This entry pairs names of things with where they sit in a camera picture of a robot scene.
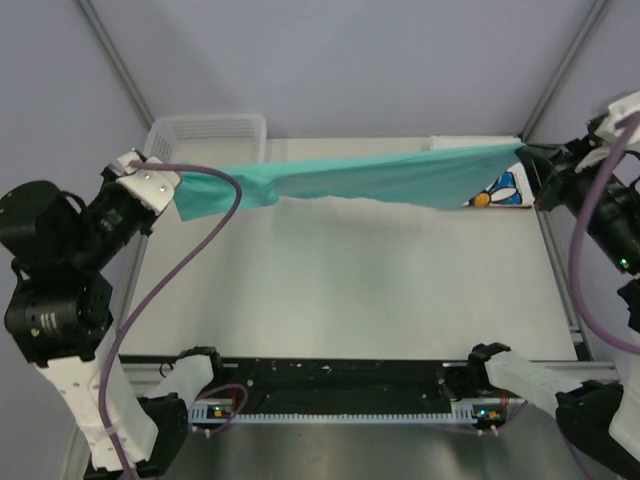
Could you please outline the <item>teal t-shirt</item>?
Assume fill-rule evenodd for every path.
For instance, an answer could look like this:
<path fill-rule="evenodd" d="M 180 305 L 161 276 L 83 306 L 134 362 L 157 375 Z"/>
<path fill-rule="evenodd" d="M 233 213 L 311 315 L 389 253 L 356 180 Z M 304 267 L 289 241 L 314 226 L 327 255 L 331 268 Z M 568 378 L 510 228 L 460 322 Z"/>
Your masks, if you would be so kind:
<path fill-rule="evenodd" d="M 242 189 L 240 209 L 270 207 L 284 197 L 369 199 L 455 209 L 518 162 L 520 143 L 359 158 L 226 166 Z"/>

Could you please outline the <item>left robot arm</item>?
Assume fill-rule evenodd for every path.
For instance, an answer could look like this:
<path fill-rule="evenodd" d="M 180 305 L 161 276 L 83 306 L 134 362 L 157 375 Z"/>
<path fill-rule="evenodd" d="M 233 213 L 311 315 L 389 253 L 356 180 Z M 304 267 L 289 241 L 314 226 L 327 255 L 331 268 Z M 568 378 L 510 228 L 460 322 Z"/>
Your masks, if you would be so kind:
<path fill-rule="evenodd" d="M 45 181 L 1 200 L 1 242 L 17 283 L 4 324 L 25 360 L 55 386 L 90 447 L 88 479 L 164 475 L 181 449 L 200 393 L 227 374 L 212 347 L 181 352 L 154 388 L 137 396 L 119 358 L 103 268 L 136 234 L 149 234 L 180 183 L 171 171 L 109 166 L 90 202 Z"/>

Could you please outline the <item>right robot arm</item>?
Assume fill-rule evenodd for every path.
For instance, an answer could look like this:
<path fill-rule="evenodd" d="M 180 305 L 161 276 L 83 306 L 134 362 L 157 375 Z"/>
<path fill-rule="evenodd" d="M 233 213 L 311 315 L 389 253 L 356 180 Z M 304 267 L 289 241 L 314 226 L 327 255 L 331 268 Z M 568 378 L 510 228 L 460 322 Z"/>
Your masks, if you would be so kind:
<path fill-rule="evenodd" d="M 639 192 L 614 174 L 639 131 L 639 116 L 602 116 L 581 140 L 544 158 L 525 148 L 534 165 L 546 163 L 547 177 L 536 195 L 543 210 L 557 206 L 576 218 L 569 248 L 569 294 L 588 329 L 631 357 L 622 381 L 577 380 L 543 367 L 500 344 L 478 344 L 468 356 L 467 384 L 487 396 L 502 389 L 551 416 L 568 443 L 624 479 L 639 476 L 639 338 L 622 340 L 589 311 L 580 282 L 581 254 L 591 238 L 631 279 L 617 294 L 626 303 L 628 326 L 639 331 Z"/>

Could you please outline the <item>white flower print t-shirt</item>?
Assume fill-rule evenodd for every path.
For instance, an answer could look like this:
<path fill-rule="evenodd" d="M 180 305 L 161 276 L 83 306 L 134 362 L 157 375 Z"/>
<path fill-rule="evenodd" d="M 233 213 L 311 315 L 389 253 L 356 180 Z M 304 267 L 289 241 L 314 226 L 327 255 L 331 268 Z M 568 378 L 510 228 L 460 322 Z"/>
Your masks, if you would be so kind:
<path fill-rule="evenodd" d="M 429 150 L 504 145 L 518 141 L 516 136 L 432 135 Z M 494 182 L 469 199 L 465 206 L 476 208 L 531 208 L 534 203 L 529 181 L 521 163 L 512 165 Z"/>

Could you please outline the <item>white plastic basket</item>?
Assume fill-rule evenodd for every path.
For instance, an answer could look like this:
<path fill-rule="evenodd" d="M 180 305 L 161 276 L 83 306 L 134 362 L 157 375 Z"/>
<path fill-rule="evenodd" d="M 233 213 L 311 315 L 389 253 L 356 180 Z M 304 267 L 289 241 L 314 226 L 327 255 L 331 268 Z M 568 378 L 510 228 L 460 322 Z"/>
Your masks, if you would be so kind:
<path fill-rule="evenodd" d="M 266 140 L 261 114 L 168 116 L 153 123 L 143 153 L 165 163 L 256 164 L 265 159 Z"/>

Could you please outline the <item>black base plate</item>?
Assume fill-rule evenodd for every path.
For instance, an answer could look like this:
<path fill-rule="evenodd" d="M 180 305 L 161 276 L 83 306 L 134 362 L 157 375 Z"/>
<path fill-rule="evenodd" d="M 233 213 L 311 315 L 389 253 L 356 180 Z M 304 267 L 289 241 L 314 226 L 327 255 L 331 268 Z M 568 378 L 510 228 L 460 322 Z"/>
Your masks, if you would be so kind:
<path fill-rule="evenodd" d="M 454 403 L 505 413 L 512 394 L 480 387 L 464 361 L 225 357 L 214 386 L 248 390 L 244 413 L 436 413 Z"/>

